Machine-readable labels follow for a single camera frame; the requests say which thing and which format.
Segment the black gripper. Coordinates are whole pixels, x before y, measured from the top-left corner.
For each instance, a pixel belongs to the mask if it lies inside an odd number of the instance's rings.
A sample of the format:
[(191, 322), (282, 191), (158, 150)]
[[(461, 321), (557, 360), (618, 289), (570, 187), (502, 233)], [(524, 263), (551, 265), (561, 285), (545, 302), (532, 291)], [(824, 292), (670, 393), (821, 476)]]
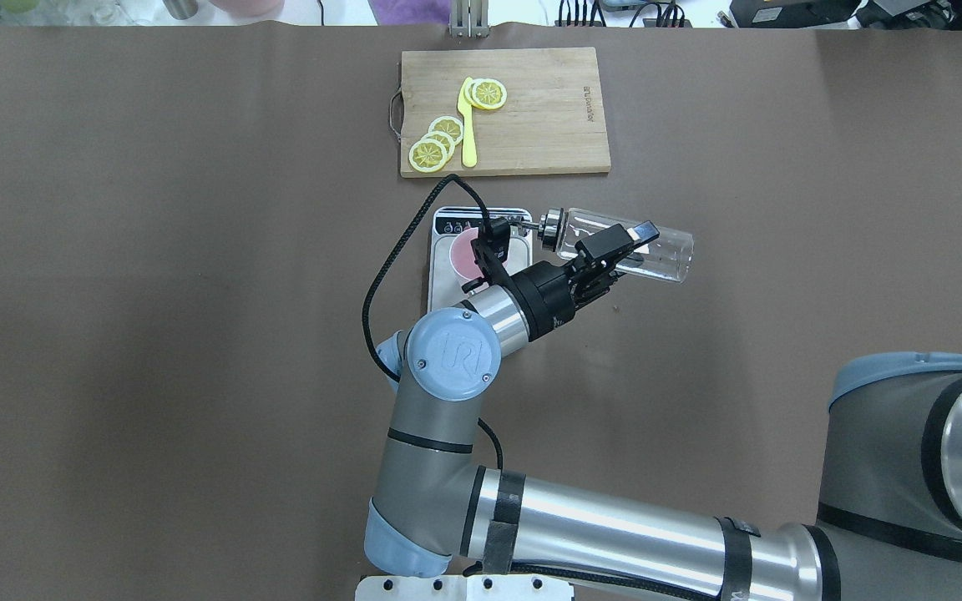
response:
[(528, 340), (538, 340), (571, 322), (581, 308), (610, 293), (622, 277), (615, 269), (625, 251), (637, 251), (658, 240), (652, 221), (615, 221), (574, 244), (576, 255), (562, 264), (541, 261), (510, 277), (511, 296), (519, 303)]

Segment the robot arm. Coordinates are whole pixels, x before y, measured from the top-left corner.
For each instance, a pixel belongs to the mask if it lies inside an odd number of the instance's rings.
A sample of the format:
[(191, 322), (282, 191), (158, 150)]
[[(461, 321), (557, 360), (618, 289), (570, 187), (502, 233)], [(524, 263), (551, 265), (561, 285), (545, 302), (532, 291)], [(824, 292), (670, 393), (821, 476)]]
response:
[(505, 464), (761, 526), (809, 518), (840, 366), (962, 351), (962, 216), (685, 229), (685, 284), (629, 279), (503, 369), (484, 414)]

